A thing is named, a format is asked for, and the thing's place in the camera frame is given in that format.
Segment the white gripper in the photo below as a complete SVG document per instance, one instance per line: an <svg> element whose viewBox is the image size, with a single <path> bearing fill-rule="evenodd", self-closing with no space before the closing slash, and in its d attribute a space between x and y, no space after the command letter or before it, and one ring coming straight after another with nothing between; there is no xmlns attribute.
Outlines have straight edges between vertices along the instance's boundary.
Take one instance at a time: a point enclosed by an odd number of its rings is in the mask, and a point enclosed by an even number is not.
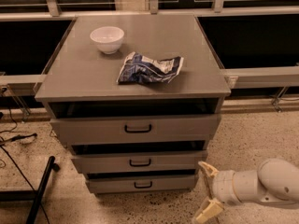
<svg viewBox="0 0 299 224"><path fill-rule="evenodd" d="M200 208L196 211L192 218L192 224L205 224L224 210L224 204L240 205L241 202L234 191L234 171L219 172L217 168L205 161L199 161L198 164L208 177L214 177L212 181L212 191L214 197L219 200L206 197L200 205Z"/></svg>

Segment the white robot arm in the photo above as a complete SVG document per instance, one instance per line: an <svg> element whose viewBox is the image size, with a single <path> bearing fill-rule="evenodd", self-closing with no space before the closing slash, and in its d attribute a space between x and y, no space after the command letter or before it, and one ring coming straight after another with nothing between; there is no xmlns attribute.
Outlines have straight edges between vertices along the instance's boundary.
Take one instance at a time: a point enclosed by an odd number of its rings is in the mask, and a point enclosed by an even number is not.
<svg viewBox="0 0 299 224"><path fill-rule="evenodd" d="M256 170L219 171L199 162L212 179L213 197L206 197L192 218L192 224L204 224L224 210L225 205L257 203L282 209L299 207L299 169L282 159L267 159Z"/></svg>

